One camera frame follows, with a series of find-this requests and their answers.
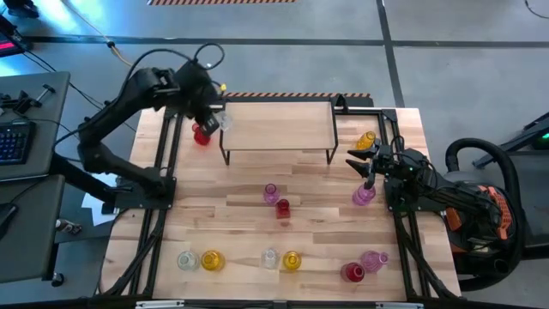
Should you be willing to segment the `wide yellow glass vase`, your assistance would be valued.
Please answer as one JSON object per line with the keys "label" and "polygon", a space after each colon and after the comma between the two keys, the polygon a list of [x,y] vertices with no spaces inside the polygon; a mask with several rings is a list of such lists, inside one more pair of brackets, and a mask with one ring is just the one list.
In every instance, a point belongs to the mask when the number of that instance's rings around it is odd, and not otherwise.
{"label": "wide yellow glass vase", "polygon": [[201,256],[201,266],[208,271],[220,271],[225,263],[225,257],[220,251],[208,250]]}

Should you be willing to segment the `small pink glass vase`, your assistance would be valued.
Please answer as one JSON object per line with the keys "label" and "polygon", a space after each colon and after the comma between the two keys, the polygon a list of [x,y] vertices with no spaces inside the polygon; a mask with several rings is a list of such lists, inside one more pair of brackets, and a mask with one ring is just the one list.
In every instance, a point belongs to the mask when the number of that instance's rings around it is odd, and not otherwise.
{"label": "small pink glass vase", "polygon": [[269,205],[277,204],[280,200],[280,191],[278,190],[278,187],[274,184],[265,185],[263,191],[263,200],[266,204]]}

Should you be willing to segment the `tall clear glass vase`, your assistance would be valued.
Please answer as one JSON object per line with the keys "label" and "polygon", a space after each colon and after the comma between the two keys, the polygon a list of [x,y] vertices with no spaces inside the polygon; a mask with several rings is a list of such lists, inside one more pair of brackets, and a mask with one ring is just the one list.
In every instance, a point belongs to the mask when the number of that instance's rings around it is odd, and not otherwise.
{"label": "tall clear glass vase", "polygon": [[232,127],[232,118],[225,111],[220,111],[215,114],[215,118],[219,123],[222,131],[227,131]]}

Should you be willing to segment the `black orange shop vacuum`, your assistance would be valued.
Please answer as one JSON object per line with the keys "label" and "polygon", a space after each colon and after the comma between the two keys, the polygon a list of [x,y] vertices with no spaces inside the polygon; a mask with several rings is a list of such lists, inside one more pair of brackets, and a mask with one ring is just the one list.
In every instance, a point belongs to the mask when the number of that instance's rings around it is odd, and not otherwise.
{"label": "black orange shop vacuum", "polygon": [[487,219],[446,209],[444,222],[456,272],[474,278],[507,276],[511,272],[511,248],[525,234],[522,205],[504,188],[473,173],[451,172],[445,178],[485,194],[501,215],[498,227],[493,228]]}

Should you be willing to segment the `black backlit keyboard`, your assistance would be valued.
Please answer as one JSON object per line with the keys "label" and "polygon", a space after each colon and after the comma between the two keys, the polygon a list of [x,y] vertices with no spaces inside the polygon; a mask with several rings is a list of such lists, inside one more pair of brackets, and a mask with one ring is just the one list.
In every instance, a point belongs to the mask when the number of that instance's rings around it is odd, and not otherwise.
{"label": "black backlit keyboard", "polygon": [[36,123],[32,121],[0,123],[0,166],[25,164],[35,132]]}

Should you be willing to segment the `pink ribbed glass vase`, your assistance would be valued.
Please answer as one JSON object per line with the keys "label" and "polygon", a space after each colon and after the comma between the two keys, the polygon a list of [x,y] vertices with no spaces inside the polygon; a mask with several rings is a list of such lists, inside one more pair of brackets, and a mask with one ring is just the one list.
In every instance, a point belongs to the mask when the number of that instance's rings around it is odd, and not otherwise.
{"label": "pink ribbed glass vase", "polygon": [[364,185],[360,185],[353,193],[352,200],[358,206],[366,206],[374,199],[376,194],[375,186],[365,187]]}

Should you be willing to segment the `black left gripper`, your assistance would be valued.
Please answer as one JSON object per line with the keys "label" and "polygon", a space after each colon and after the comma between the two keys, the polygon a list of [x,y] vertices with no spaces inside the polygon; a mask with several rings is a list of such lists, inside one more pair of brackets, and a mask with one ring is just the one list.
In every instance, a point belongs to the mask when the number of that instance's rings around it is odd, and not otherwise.
{"label": "black left gripper", "polygon": [[175,74],[179,86],[175,107],[187,118],[193,118],[200,125],[204,136],[212,136],[220,123],[209,105],[218,100],[218,93],[206,70],[194,62],[185,63]]}

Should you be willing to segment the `round clear glass vase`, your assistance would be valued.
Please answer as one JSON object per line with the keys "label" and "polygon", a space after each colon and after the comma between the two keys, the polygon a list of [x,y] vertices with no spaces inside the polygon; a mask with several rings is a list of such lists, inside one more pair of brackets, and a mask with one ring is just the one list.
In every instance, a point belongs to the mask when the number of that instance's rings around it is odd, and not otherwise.
{"label": "round clear glass vase", "polygon": [[194,271],[200,266],[199,257],[193,251],[182,251],[177,259],[178,267],[183,271]]}

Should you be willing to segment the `tall pink glass vase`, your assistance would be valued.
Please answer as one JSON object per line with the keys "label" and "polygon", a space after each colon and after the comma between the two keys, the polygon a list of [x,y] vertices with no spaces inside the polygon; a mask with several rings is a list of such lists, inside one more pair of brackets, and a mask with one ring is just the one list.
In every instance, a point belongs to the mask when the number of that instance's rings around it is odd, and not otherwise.
{"label": "tall pink glass vase", "polygon": [[366,251],[360,257],[360,263],[368,274],[377,273],[389,261],[386,252]]}

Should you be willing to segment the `wide red glass vase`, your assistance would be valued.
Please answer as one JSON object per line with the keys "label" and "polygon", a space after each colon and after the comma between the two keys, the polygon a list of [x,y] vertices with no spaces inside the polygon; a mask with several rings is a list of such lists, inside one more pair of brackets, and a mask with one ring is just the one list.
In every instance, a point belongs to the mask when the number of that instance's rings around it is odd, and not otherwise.
{"label": "wide red glass vase", "polygon": [[361,264],[353,262],[344,264],[340,275],[345,282],[361,282],[365,277],[365,270]]}

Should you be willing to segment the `black computer mouse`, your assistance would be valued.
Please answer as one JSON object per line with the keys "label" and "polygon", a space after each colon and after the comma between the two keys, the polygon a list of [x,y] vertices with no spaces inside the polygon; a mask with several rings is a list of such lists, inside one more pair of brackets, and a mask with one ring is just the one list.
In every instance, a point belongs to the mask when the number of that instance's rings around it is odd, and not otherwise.
{"label": "black computer mouse", "polygon": [[0,204],[0,239],[4,237],[9,228],[9,224],[18,212],[19,208],[14,203]]}

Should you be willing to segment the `black aluminium table frame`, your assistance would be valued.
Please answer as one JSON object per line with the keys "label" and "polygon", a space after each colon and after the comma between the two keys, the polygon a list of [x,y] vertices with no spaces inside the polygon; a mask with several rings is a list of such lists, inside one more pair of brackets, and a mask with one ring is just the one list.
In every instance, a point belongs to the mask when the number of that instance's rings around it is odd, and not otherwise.
{"label": "black aluminium table frame", "polygon": [[[394,219],[378,193],[366,206],[352,202],[359,175],[346,163],[347,151],[369,130],[385,124],[383,135],[400,135],[409,147],[426,151],[415,109],[355,108],[336,119],[339,147],[330,164],[322,150],[234,151],[226,165],[219,143],[195,143],[185,123],[176,159],[177,192],[166,214],[153,287],[156,299],[401,301],[406,287]],[[274,184],[291,217],[277,219],[275,204],[263,200]],[[262,252],[280,253],[277,270],[262,267]],[[201,266],[208,250],[226,260],[220,271]],[[183,271],[182,251],[193,251],[200,266]],[[282,257],[296,251],[298,270],[286,270]],[[360,263],[366,251],[386,252],[389,261],[361,282],[345,282],[341,267]]]}

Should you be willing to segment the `monitor with pink screen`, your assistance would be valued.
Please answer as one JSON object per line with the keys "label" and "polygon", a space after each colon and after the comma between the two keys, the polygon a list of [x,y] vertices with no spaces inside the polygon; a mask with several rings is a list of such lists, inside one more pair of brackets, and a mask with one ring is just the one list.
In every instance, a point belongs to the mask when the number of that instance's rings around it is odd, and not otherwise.
{"label": "monitor with pink screen", "polygon": [[22,54],[32,49],[33,43],[17,31],[17,26],[0,15],[0,58]]}

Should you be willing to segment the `small clear glass vase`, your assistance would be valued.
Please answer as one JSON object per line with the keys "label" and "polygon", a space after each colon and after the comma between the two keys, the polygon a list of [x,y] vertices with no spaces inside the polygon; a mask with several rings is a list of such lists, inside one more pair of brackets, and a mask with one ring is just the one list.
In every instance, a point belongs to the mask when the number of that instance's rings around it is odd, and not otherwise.
{"label": "small clear glass vase", "polygon": [[277,270],[280,262],[280,253],[273,247],[262,252],[262,267],[268,270]]}

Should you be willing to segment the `yellow ribbed glass vase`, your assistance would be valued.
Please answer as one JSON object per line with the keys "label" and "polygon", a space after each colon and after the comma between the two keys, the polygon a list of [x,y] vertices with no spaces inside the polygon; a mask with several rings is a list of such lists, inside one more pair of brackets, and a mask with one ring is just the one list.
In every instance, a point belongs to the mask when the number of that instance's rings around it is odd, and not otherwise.
{"label": "yellow ribbed glass vase", "polygon": [[282,263],[286,270],[298,270],[302,264],[302,257],[296,251],[287,251],[282,257]]}
{"label": "yellow ribbed glass vase", "polygon": [[366,150],[376,141],[377,134],[374,131],[367,131],[355,143],[355,150]]}

